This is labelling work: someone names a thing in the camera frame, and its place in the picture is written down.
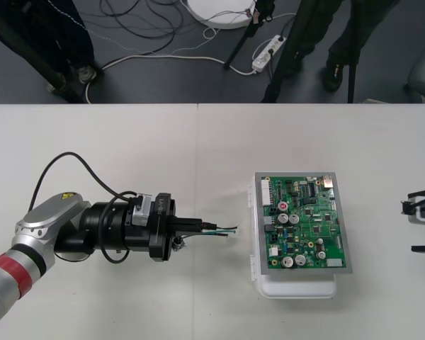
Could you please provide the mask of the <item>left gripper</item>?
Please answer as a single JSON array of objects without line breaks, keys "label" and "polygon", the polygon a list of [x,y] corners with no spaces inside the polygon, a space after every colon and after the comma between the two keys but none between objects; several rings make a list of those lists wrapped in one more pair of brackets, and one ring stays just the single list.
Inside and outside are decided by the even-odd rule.
[{"label": "left gripper", "polygon": [[[169,193],[138,194],[126,218],[126,248],[145,251],[154,261],[168,261],[171,253],[173,232],[169,220],[175,216],[176,204]],[[176,218],[176,230],[202,230],[203,221],[196,218]],[[177,237],[199,235],[199,232],[177,232]]]}]

